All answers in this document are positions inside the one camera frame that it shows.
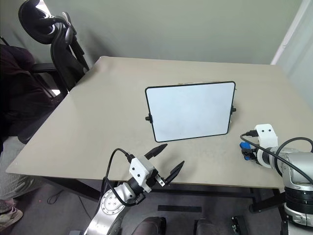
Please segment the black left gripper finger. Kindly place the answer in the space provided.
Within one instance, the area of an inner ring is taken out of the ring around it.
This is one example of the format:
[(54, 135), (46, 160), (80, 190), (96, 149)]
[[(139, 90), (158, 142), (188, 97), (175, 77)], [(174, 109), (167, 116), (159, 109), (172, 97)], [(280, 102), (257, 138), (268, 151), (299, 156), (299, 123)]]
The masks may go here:
[(155, 148), (153, 148), (153, 149), (151, 149), (148, 153), (146, 153), (145, 155), (144, 155), (144, 157), (146, 158), (146, 159), (150, 159), (150, 158), (152, 158), (152, 157), (156, 157), (159, 153), (161, 153), (163, 150), (164, 150), (164, 148), (167, 146), (168, 144), (161, 144), (161, 145), (159, 145), (159, 146), (157, 146), (157, 147), (155, 147)]
[(169, 185), (180, 173), (185, 161), (179, 163), (176, 167), (174, 167), (171, 171), (169, 176), (165, 179), (165, 184)]

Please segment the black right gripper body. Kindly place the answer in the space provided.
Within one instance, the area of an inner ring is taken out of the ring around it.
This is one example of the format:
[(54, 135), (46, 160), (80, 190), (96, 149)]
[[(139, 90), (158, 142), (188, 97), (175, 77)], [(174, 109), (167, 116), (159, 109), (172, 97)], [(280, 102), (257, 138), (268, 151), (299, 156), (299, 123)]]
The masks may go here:
[(260, 164), (258, 159), (257, 159), (258, 148), (255, 147), (255, 146), (250, 145), (250, 149), (251, 149), (251, 152), (249, 154), (250, 160), (252, 162), (255, 162), (256, 164)]

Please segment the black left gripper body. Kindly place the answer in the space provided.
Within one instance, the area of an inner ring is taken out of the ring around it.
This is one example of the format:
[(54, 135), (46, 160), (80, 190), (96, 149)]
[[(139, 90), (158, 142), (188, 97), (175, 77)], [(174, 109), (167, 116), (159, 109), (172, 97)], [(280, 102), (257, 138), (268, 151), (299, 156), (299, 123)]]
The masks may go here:
[(168, 185), (169, 181), (162, 178), (159, 175), (158, 170), (154, 168), (146, 175), (146, 190), (151, 190), (156, 183), (159, 183), (163, 187)]

